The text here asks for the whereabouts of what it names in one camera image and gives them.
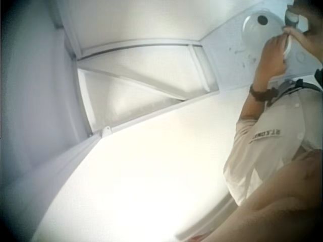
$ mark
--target black wristband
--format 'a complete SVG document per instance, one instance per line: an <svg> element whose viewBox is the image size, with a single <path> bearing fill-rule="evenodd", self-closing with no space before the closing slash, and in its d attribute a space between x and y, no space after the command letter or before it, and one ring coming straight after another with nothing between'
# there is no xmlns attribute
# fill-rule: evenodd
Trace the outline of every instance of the black wristband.
<svg viewBox="0 0 323 242"><path fill-rule="evenodd" d="M277 95L276 88L267 89L265 92L256 92L253 89L252 85L250 86L249 92L256 99L256 101L259 101L259 102L269 101Z"/></svg>

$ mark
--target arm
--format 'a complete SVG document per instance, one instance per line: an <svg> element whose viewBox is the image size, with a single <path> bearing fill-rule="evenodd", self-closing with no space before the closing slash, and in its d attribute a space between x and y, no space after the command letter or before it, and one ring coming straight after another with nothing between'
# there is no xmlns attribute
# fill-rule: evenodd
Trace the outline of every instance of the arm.
<svg viewBox="0 0 323 242"><path fill-rule="evenodd" d="M292 13L302 15L308 19L308 31L301 33L292 27L286 27L285 32L292 35L309 53L323 63L323 15L314 6L304 0L288 5Z"/></svg>
<svg viewBox="0 0 323 242"><path fill-rule="evenodd" d="M287 38L288 35L283 34L270 39L266 43L252 84L254 91L265 92L272 77L285 73L284 50ZM249 94L243 105L239 120L259 119L263 110L264 102L257 101Z"/></svg>

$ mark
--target fingers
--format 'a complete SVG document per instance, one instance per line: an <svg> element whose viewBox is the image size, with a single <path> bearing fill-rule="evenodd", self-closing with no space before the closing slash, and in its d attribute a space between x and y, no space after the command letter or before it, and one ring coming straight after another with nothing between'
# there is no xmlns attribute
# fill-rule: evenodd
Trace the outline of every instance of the fingers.
<svg viewBox="0 0 323 242"><path fill-rule="evenodd" d="M277 45L280 47L280 49L282 51L285 51L286 45L287 45L287 41L288 41L288 34L284 33L281 36L278 37L278 43Z"/></svg>
<svg viewBox="0 0 323 242"><path fill-rule="evenodd" d="M296 29L292 27L286 27L284 28L285 33L292 35L298 42L301 43L301 45L305 46L307 44L307 39L306 37L297 31Z"/></svg>

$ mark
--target white wall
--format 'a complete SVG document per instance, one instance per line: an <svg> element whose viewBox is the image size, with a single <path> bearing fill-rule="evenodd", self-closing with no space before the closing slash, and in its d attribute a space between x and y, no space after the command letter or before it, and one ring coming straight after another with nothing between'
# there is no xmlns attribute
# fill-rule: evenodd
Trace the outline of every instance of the white wall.
<svg viewBox="0 0 323 242"><path fill-rule="evenodd" d="M64 32L46 4L16 1L2 16L1 220L19 241L83 159L62 154L87 139Z"/></svg>
<svg viewBox="0 0 323 242"><path fill-rule="evenodd" d="M176 241L228 194L222 171L247 93L223 92L101 140L35 239Z"/></svg>
<svg viewBox="0 0 323 242"><path fill-rule="evenodd" d="M64 36L46 1L20 1L2 23L2 186L87 138Z"/></svg>
<svg viewBox="0 0 323 242"><path fill-rule="evenodd" d="M123 40L200 40L261 0L69 0L81 48Z"/></svg>
<svg viewBox="0 0 323 242"><path fill-rule="evenodd" d="M170 90L187 99L206 93L186 46L149 46L119 50L85 59L79 65L130 77ZM114 127L180 103L179 100L118 78L86 73L79 77L80 82L83 79L81 92L83 96L86 93L89 96L92 108L87 109L87 113L90 115L93 110L93 118L89 118L93 131L105 126Z"/></svg>

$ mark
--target white surface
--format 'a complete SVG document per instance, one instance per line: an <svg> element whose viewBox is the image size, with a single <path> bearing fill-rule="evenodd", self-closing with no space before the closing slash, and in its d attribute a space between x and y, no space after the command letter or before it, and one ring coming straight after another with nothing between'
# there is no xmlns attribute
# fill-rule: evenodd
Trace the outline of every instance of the white surface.
<svg viewBox="0 0 323 242"><path fill-rule="evenodd" d="M260 0L68 0L82 49L134 39L200 40Z"/></svg>
<svg viewBox="0 0 323 242"><path fill-rule="evenodd" d="M188 99L206 93L186 46L150 46L119 50L83 60L80 65L131 77ZM90 73L84 77L86 88L83 85L81 91L85 96L88 93L90 99L90 104L86 107L93 131L105 126L113 127L179 103L178 100L132 86L118 78ZM215 79L209 72L207 78L214 90L217 86Z"/></svg>
<svg viewBox="0 0 323 242"><path fill-rule="evenodd" d="M84 96L88 93L89 100L84 101L88 103L85 108L93 132L179 103L178 100L142 90L117 78L84 73L84 79L86 86L82 86L81 92Z"/></svg>
<svg viewBox="0 0 323 242"><path fill-rule="evenodd" d="M2 36L2 184L87 138L72 60L46 4L29 1Z"/></svg>
<svg viewBox="0 0 323 242"><path fill-rule="evenodd" d="M228 194L223 165L247 93L224 92L101 140L53 201L38 241L174 239Z"/></svg>
<svg viewBox="0 0 323 242"><path fill-rule="evenodd" d="M263 10L270 10L283 20L287 3L292 2L265 0L217 28L201 41L217 75L220 91L250 85L253 81L260 55L250 53L242 41L244 20L252 13ZM306 30L304 19L300 19L299 28ZM308 54L295 39L286 62L286 75L314 73L316 69L322 68L321 63Z"/></svg>
<svg viewBox="0 0 323 242"><path fill-rule="evenodd" d="M134 46L147 46L147 45L201 45L199 41L187 40L187 39L137 39L109 43L105 45L99 45L93 48L84 49L82 51L82 56L88 58L91 55L98 56L100 52L106 52L108 50L115 50L119 48L129 48Z"/></svg>
<svg viewBox="0 0 323 242"><path fill-rule="evenodd" d="M262 25L258 22L259 16L267 19L267 24ZM259 11L246 18L242 27L242 39L249 52L261 55L266 42L272 37L284 33L285 23L276 15L269 11Z"/></svg>

